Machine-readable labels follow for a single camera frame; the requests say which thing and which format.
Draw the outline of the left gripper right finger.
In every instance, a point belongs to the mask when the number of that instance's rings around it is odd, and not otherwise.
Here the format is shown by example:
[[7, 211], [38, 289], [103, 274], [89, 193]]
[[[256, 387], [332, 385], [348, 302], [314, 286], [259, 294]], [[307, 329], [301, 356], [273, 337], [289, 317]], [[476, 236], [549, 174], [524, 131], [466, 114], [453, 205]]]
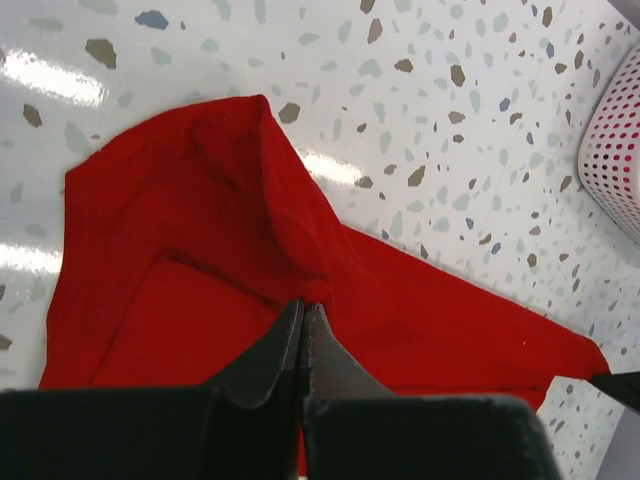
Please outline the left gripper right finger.
[[505, 395], [395, 395], [335, 338], [319, 304], [305, 314], [301, 353], [310, 479], [561, 476], [524, 402]]

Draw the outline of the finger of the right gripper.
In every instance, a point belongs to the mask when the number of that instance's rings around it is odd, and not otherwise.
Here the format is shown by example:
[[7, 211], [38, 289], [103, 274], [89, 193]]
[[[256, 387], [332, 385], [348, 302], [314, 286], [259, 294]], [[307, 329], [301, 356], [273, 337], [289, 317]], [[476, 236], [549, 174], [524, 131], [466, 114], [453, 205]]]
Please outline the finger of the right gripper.
[[640, 372], [595, 375], [590, 383], [629, 410], [640, 414]]

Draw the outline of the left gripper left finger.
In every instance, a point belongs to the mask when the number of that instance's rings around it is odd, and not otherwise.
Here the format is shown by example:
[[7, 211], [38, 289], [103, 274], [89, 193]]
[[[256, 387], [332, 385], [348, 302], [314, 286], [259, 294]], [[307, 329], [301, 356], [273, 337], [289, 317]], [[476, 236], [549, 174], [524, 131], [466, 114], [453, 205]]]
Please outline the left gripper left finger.
[[1, 397], [5, 479], [294, 479], [304, 305], [196, 386]]

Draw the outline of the red t shirt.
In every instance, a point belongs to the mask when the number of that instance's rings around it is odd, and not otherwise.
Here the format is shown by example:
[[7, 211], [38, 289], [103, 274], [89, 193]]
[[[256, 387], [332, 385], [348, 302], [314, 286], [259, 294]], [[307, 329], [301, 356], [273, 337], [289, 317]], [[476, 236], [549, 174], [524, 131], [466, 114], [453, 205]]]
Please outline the red t shirt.
[[553, 321], [340, 222], [263, 96], [170, 110], [65, 178], [44, 389], [195, 385], [291, 301], [397, 394], [507, 393], [609, 370]]

